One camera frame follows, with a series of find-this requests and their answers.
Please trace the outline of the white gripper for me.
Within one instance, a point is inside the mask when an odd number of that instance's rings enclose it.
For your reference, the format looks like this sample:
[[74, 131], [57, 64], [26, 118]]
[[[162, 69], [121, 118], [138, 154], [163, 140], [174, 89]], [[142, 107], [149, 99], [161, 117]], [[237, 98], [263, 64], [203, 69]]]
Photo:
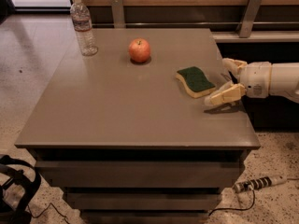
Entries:
[[241, 84], [228, 81], [205, 98], [205, 105], [216, 106], [239, 101], [245, 94], [249, 98], [266, 98], [269, 95], [272, 70], [270, 62], [248, 64], [245, 61], [223, 58], [222, 64], [235, 78], [240, 77]]

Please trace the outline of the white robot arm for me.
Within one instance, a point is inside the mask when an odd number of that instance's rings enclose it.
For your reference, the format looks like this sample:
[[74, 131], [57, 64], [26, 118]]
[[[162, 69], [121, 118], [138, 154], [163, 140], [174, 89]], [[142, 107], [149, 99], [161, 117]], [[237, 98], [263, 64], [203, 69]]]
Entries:
[[299, 63], [246, 63], [229, 58], [223, 66], [236, 78], [205, 98], [205, 105], [217, 106], [239, 101], [243, 96], [266, 98], [282, 96], [299, 103]]

